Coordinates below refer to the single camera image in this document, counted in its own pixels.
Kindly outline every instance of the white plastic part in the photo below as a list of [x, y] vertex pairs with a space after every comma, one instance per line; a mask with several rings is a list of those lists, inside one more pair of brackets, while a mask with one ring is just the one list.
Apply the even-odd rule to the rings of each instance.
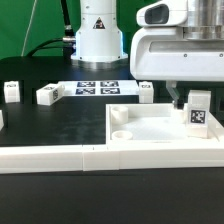
[[82, 170], [82, 145], [0, 147], [0, 173]]
[[179, 143], [180, 145], [198, 142], [200, 144], [219, 143], [224, 137], [224, 128], [209, 113], [208, 137], [207, 139], [195, 136], [188, 136], [186, 123], [186, 108], [178, 117], [174, 117], [173, 104], [124, 104], [128, 107], [129, 119], [126, 124], [117, 125], [111, 122], [111, 108], [122, 105], [107, 105], [106, 115], [106, 143], [108, 145], [117, 144], [112, 139], [112, 134], [116, 131], [130, 131], [133, 134], [131, 145], [138, 147], [141, 144], [151, 143]]
[[128, 122], [128, 108], [125, 106], [112, 107], [111, 121], [113, 124], [126, 124]]
[[36, 91], [37, 104], [50, 106], [64, 96], [64, 86], [48, 84]]
[[142, 28], [132, 40], [130, 69], [137, 80], [224, 81], [223, 52], [157, 51], [154, 44], [183, 40], [183, 28]]
[[0, 110], [0, 131], [2, 130], [3, 126], [4, 126], [4, 121], [2, 117], [2, 111]]
[[20, 102], [19, 82], [18, 81], [5, 82], [4, 94], [6, 103]]
[[102, 80], [102, 81], [60, 81], [65, 87], [64, 96], [91, 97], [111, 95], [138, 95], [135, 80]]
[[113, 62], [128, 58], [117, 28], [116, 0], [81, 0], [81, 27], [72, 60]]
[[132, 140], [133, 134], [130, 131], [115, 131], [111, 138], [115, 141]]
[[198, 138], [208, 137], [208, 116], [211, 92], [191, 90], [188, 95], [187, 135]]
[[93, 149], [83, 151], [84, 171], [119, 170], [119, 151], [108, 151], [106, 145], [95, 145]]
[[154, 89], [152, 82], [139, 82], [139, 103], [153, 103]]
[[[184, 23], [188, 16], [188, 5], [187, 0], [163, 0], [155, 4], [151, 4], [140, 9], [137, 13], [137, 23], [142, 27], [153, 27], [153, 26], [176, 26]], [[147, 24], [145, 22], [145, 13], [148, 9], [152, 9], [156, 6], [167, 5], [169, 8], [169, 19], [166, 24]]]

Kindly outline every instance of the marker cube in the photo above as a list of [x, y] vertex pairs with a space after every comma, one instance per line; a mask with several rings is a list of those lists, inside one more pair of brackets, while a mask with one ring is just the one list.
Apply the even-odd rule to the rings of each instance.
[[188, 119], [186, 124], [188, 136], [208, 138], [210, 101], [210, 91], [190, 91], [188, 95]]
[[64, 96], [64, 86], [61, 84], [48, 84], [36, 91], [37, 104], [50, 106]]
[[139, 82], [139, 103], [153, 103], [154, 89], [152, 82]]
[[2, 117], [2, 111], [0, 110], [0, 131], [2, 130], [4, 126], [3, 117]]
[[4, 95], [6, 103], [20, 102], [19, 82], [18, 81], [5, 82]]

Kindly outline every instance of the green wall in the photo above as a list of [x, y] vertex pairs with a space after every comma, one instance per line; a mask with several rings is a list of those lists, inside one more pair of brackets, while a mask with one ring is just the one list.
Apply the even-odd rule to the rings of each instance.
[[[124, 33], [124, 50], [129, 53], [138, 9], [155, 0], [117, 0], [118, 27]], [[20, 56], [34, 0], [0, 0], [0, 59]], [[71, 22], [80, 26], [80, 0], [67, 0]], [[60, 0], [38, 0], [25, 54], [40, 43], [64, 34]], [[37, 55], [61, 55], [61, 50], [41, 51]]]

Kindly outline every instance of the sticker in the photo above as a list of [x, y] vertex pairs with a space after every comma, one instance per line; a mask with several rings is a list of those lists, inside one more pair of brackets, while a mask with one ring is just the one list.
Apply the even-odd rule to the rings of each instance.
[[95, 89], [77, 89], [76, 90], [76, 95], [94, 95], [95, 94]]
[[103, 21], [101, 20], [101, 18], [99, 17], [93, 27], [93, 29], [105, 29], [105, 26], [103, 24]]
[[53, 99], [54, 100], [58, 99], [58, 90], [57, 89], [53, 92]]
[[192, 110], [191, 111], [191, 123], [204, 124], [206, 112], [204, 110]]
[[102, 88], [101, 94], [120, 94], [119, 88]]
[[95, 87], [96, 82], [78, 82], [77, 87]]
[[101, 87], [118, 87], [118, 81], [103, 81], [100, 82]]

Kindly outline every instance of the black surface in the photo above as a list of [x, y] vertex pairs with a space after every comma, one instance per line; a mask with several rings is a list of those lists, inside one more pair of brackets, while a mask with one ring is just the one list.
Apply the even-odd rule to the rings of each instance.
[[[114, 74], [109, 72], [106, 79], [126, 79], [128, 68]], [[53, 107], [37, 107], [32, 89], [42, 87], [48, 81], [58, 81], [61, 77], [64, 80], [105, 79], [105, 76], [75, 70], [61, 58], [5, 59], [0, 61], [0, 76], [1, 83], [21, 80], [24, 90], [23, 104], [1, 104], [8, 112], [5, 114], [8, 128], [0, 135], [2, 145], [24, 144], [25, 139], [26, 144], [102, 141], [105, 101], [133, 100], [132, 97], [112, 97], [98, 102], [96, 97], [91, 101], [69, 98]], [[170, 100], [163, 87], [156, 88], [155, 95], [157, 101]], [[91, 131], [94, 129], [91, 125], [95, 123], [101, 130], [97, 135]], [[71, 135], [63, 135], [67, 133], [61, 130], [65, 124]], [[24, 132], [30, 127], [34, 133]], [[0, 175], [1, 224], [223, 224], [223, 204], [223, 168]]]
[[[105, 144], [105, 107], [136, 103], [137, 96], [63, 97], [52, 106], [36, 104], [36, 90], [48, 83], [79, 80], [128, 80], [129, 68], [91, 71], [61, 57], [9, 58], [0, 61], [1, 105], [5, 127], [0, 146]], [[4, 81], [20, 81], [22, 102], [4, 103]]]
[[223, 224], [223, 168], [0, 177], [0, 223]]

